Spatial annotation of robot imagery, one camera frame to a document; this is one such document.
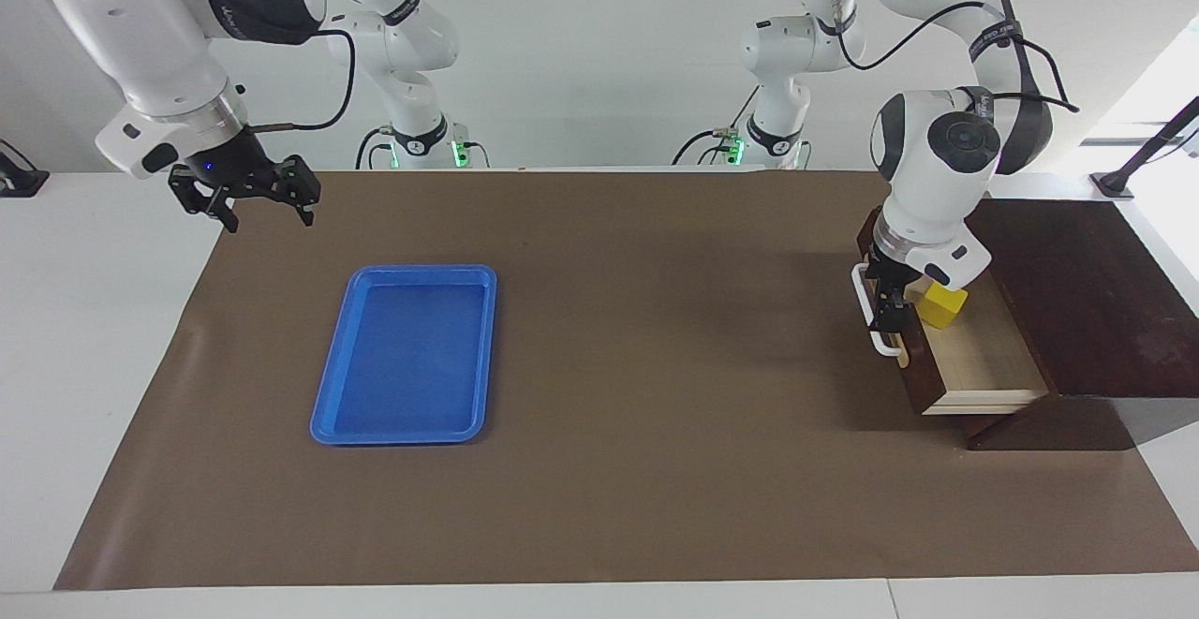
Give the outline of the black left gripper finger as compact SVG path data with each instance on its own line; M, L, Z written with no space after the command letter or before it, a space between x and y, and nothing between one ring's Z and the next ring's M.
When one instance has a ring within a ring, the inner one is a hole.
M873 317L873 345L886 357L902 357L905 348L903 329L910 315L908 302L876 302Z

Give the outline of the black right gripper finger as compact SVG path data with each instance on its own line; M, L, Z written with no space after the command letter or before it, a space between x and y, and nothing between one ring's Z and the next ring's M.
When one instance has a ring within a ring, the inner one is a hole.
M169 188L186 214L201 214L221 223L225 232L237 232L240 221L229 205L224 187L211 188L201 184L191 169L171 169Z
M317 221L314 209L320 200L321 184L317 174L300 155L288 155L269 169L269 186L265 197L291 206L305 227L312 227Z

